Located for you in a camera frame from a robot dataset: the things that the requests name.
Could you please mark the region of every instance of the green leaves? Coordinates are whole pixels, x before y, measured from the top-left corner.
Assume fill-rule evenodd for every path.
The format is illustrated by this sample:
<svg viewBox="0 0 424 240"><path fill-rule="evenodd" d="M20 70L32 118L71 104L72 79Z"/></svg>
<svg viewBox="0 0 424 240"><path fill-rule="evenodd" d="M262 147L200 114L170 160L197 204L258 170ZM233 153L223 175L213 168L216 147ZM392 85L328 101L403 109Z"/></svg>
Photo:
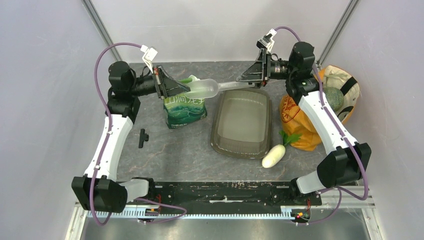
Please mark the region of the green leaves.
<svg viewBox="0 0 424 240"><path fill-rule="evenodd" d="M282 137L282 144L284 146L287 146L289 144L292 144L292 143L299 141L299 139L301 139L301 136L302 136L302 134L297 134L297 133L293 133L292 135L289 136L283 130L279 131L279 134Z"/></svg>

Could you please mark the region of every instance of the black strap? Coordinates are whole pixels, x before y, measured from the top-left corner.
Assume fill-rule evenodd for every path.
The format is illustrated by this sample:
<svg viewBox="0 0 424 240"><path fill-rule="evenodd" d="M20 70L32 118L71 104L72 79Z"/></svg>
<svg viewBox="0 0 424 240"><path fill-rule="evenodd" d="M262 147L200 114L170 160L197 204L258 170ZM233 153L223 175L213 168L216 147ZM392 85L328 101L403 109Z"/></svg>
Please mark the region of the black strap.
<svg viewBox="0 0 424 240"><path fill-rule="evenodd" d="M346 112L350 113L350 112L352 111L352 109L354 109L354 106L347 106L347 107L345 107L343 110L341 110L341 111L338 113L337 117L340 117L340 115L341 115L342 113L346 113Z"/></svg>
<svg viewBox="0 0 424 240"><path fill-rule="evenodd" d="M349 90L358 82L354 77L349 78L344 85L340 88L340 91L343 93L343 96L345 96Z"/></svg>

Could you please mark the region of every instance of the metal floor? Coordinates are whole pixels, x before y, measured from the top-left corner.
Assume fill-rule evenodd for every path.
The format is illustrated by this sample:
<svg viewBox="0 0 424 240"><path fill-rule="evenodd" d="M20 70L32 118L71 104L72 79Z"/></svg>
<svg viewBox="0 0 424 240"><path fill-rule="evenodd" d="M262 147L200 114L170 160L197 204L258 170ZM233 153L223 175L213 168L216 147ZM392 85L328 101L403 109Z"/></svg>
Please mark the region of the metal floor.
<svg viewBox="0 0 424 240"><path fill-rule="evenodd" d="M331 210L312 210L313 219ZM319 224L296 226L275 219L181 219L144 225L135 219L111 219L105 227L92 218L85 222L82 240L370 240L361 209L342 209Z"/></svg>

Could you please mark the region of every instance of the white cable clip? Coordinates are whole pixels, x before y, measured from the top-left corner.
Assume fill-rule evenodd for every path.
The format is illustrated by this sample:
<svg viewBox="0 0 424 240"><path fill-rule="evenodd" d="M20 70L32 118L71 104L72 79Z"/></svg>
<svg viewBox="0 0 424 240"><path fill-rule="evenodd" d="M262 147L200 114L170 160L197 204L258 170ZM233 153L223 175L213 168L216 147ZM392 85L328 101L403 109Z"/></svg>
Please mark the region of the white cable clip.
<svg viewBox="0 0 424 240"><path fill-rule="evenodd" d="M148 67L150 72L153 73L152 61L156 57L156 55L158 54L158 51L156 49L154 49L153 47L148 47L146 45L142 45L141 48L140 48L140 51L142 51L144 53L143 57L142 57L143 62L146 64L146 66Z"/></svg>
<svg viewBox="0 0 424 240"><path fill-rule="evenodd" d="M258 42L266 48L268 53L270 53L271 50L273 49L273 46L275 43L275 41L273 40L273 37L276 34L277 34L277 31L271 28L271 30L269 30L269 32L265 36L263 36L263 38L258 40Z"/></svg>

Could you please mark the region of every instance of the green vegetable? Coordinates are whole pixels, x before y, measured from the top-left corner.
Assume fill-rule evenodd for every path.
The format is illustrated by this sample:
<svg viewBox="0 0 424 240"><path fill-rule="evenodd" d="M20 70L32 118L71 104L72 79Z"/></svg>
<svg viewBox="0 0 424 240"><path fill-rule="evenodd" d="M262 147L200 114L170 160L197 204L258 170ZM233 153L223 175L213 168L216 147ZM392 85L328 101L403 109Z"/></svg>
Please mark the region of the green vegetable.
<svg viewBox="0 0 424 240"><path fill-rule="evenodd" d="M293 133L292 135L288 135L286 132L284 132L283 130L279 131L279 134L282 137L282 144L283 146L287 146L289 144L295 143L297 141L299 141L299 139L301 139L302 134L301 133Z"/></svg>
<svg viewBox="0 0 424 240"><path fill-rule="evenodd" d="M325 93L328 104L334 112L343 106L345 96L343 96L343 93L340 91L340 89L337 87L328 86L324 87L323 92Z"/></svg>

